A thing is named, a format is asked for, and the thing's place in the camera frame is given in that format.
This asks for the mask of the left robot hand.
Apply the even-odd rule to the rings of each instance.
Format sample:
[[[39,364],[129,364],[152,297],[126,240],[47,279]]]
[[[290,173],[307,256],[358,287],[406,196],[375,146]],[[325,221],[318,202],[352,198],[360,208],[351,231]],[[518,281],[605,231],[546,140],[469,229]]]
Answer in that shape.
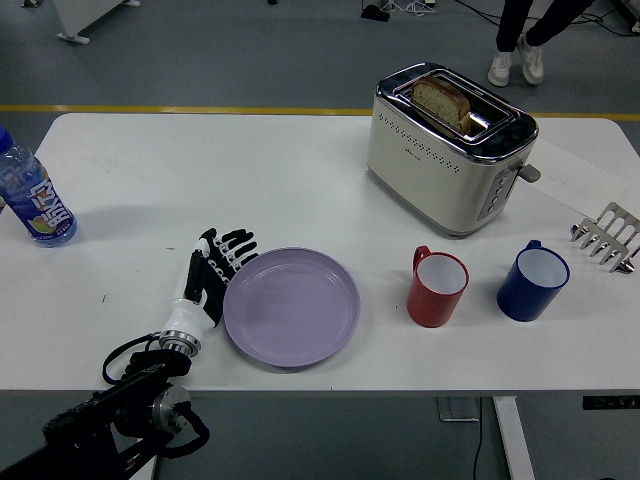
[[[161,329],[163,349],[178,349],[193,357],[205,334],[223,316],[223,300],[234,276],[258,256],[254,233],[237,229],[220,234],[210,228],[201,234],[171,302],[170,319]]]

